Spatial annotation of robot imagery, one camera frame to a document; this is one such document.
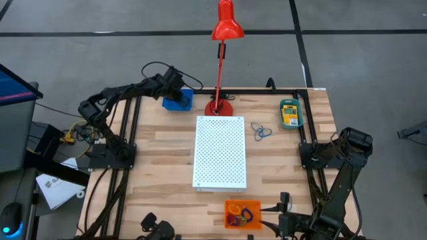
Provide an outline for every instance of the yellow label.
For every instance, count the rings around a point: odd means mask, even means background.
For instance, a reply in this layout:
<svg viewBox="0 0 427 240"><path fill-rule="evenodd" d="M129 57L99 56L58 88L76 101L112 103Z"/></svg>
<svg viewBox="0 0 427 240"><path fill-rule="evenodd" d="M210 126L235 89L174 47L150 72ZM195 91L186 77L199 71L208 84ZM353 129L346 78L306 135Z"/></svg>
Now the yellow label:
<svg viewBox="0 0 427 240"><path fill-rule="evenodd" d="M282 121L289 126L298 126L298 110L293 105L283 105Z"/></svg>

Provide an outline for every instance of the wooden tabletop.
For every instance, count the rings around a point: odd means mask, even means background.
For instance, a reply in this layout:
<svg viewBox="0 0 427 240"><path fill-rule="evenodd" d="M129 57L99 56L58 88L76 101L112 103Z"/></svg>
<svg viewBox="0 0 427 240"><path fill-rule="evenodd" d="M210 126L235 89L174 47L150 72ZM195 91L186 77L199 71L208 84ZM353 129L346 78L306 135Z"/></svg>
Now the wooden tabletop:
<svg viewBox="0 0 427 240"><path fill-rule="evenodd" d="M336 131L334 118L324 89L308 89L310 106L317 137L320 143L328 142ZM253 234L256 239L275 239L272 230L263 227L259 231L239 231L224 228L224 201L226 199L257 199L262 207L273 207L281 191L287 191L292 199L292 212L312 214L312 204L305 170L301 167L298 130L284 130L279 122L279 102L291 95L236 95L230 101L234 116L245 117L246 165L248 188L245 193L196 192L192 187L193 150L196 116L204 115L209 95L195 95L189 112L170 112L161 106L161 101L143 97L135 143L137 157L130 171L125 209L121 223L120 239L135 239L143 235L141 220L150 212L158 221L169 221L184 239L247 239ZM112 129L119 132L124 101L117 108ZM129 117L127 136L132 117ZM255 141L250 123L261 123L272 129L273 134L262 141ZM304 122L307 139L310 140L306 114ZM102 170L91 174L87 193ZM330 187L337 170L326 169ZM100 181L89 209L89 225L105 206L111 170ZM86 195L79 226L83 229ZM346 203L346 223L353 231L358 218L350 195ZM115 218L113 209L108 234L112 234ZM262 219L278 223L277 213L262 213Z"/></svg>

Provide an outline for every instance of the monitor screen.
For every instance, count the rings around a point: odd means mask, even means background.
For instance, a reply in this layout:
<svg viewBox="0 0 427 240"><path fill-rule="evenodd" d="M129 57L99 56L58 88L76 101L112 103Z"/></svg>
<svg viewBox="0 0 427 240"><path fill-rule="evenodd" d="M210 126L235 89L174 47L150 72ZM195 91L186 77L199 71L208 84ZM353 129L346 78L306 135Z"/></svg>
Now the monitor screen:
<svg viewBox="0 0 427 240"><path fill-rule="evenodd" d="M36 100L42 96L30 84L0 65L0 106Z"/></svg>

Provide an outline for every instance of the blue container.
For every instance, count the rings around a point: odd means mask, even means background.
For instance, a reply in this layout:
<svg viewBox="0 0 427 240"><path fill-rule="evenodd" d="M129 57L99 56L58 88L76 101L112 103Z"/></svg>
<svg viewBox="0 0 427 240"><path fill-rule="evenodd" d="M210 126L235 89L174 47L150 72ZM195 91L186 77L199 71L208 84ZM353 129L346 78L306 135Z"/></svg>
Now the blue container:
<svg viewBox="0 0 427 240"><path fill-rule="evenodd" d="M283 105L296 106L297 111L298 111L298 126L289 126L283 122L283 120L282 120L282 107L283 107ZM302 116L301 105L297 99L283 99L283 100L281 100L280 106L279 106L279 117L280 117L280 125L284 129L297 129L298 127L301 127L304 124L304 118Z"/></svg>
<svg viewBox="0 0 427 240"><path fill-rule="evenodd" d="M187 107L181 107L179 103L166 98L163 98L163 103L161 105L169 111L190 111L193 106L193 90L181 89L181 92L183 93L183 98L186 97L189 99Z"/></svg>

